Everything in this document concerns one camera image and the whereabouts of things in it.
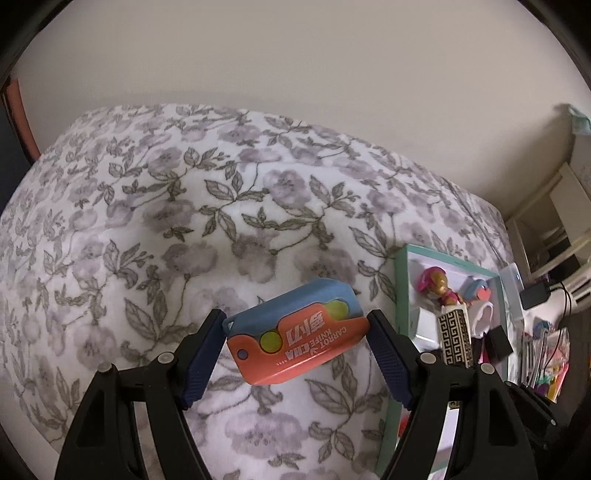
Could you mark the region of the black power adapter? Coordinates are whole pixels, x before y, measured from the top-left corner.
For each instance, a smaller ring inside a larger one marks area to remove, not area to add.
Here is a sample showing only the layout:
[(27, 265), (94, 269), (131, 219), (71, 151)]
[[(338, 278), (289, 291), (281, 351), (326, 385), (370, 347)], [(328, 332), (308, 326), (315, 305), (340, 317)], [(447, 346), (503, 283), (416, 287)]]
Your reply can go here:
[(530, 310), (544, 304), (549, 300), (550, 295), (550, 286), (545, 281), (529, 285), (519, 293), (523, 310)]

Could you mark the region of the pink hat puppy figure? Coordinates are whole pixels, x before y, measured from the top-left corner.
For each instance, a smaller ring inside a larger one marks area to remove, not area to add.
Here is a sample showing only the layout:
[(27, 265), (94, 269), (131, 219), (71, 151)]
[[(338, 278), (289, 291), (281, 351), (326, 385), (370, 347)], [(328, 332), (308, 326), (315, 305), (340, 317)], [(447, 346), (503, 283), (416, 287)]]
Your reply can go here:
[(441, 306), (455, 306), (463, 303), (463, 298), (449, 286), (446, 271), (438, 266), (425, 269), (417, 284), (418, 291)]

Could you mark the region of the cream wooden shelf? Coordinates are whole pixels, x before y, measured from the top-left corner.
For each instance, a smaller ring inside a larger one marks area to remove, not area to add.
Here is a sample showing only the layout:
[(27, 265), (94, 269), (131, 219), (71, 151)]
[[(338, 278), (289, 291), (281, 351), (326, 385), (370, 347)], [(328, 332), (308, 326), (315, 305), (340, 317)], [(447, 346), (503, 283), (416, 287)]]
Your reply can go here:
[(507, 220), (514, 260), (532, 283), (571, 257), (590, 261), (590, 137), (577, 135), (570, 160)]

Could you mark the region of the gold patterned black box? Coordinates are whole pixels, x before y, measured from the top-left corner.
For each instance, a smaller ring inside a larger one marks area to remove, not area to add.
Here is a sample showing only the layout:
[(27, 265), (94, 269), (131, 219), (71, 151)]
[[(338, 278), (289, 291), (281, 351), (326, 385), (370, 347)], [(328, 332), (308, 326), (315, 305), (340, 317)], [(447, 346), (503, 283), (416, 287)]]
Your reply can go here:
[(464, 304), (446, 306), (438, 317), (443, 361), (447, 365), (474, 365), (468, 310)]

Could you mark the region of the white plug charger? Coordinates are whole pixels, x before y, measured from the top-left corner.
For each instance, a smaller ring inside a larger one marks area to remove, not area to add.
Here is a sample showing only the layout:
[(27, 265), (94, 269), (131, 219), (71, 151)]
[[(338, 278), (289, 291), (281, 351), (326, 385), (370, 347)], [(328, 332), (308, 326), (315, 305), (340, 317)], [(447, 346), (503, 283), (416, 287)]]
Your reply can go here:
[(416, 337), (436, 342), (439, 338), (439, 322), (435, 313), (418, 307), (413, 310), (412, 325)]

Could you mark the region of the white power strip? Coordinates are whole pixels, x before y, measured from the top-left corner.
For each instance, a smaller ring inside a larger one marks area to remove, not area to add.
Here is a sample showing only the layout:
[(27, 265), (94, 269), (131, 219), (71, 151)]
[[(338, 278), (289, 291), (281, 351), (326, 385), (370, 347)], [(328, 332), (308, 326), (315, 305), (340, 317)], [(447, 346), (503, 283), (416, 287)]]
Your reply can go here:
[(524, 326), (525, 313), (520, 298), (524, 285), (517, 264), (511, 263), (501, 269), (499, 277), (509, 305), (512, 322)]

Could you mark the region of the black toy car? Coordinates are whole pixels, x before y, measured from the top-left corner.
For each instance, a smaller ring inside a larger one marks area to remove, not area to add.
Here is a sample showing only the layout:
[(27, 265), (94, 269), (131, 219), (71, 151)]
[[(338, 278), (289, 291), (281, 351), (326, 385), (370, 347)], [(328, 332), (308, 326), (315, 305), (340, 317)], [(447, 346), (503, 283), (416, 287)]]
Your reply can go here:
[(502, 362), (514, 352), (507, 333), (501, 325), (487, 332), (484, 336), (484, 344), (487, 358), (491, 363)]

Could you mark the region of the orange white glue bottle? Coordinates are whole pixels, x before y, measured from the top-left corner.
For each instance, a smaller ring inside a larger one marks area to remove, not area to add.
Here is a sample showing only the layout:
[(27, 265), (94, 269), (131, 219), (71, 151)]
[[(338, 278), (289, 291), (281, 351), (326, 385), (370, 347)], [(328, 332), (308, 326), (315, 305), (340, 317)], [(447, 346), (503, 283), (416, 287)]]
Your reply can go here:
[(398, 428), (398, 437), (402, 438), (405, 430), (407, 428), (408, 422), (410, 419), (410, 414), (408, 413), (403, 413), (399, 422), (399, 428)]

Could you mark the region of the teal white cardboard box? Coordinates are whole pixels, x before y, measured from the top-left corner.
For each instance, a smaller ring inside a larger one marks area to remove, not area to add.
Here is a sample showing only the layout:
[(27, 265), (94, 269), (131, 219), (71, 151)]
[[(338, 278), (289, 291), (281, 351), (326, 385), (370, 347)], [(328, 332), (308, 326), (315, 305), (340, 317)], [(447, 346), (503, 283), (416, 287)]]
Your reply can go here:
[(430, 476), (449, 416), (458, 419), (449, 479), (537, 476), (529, 441), (505, 379), (508, 367), (481, 363), (477, 334), (504, 335), (498, 274), (409, 244), (394, 256), (396, 320), (370, 311), (367, 341), (397, 406), (388, 414), (377, 463), (384, 479)]

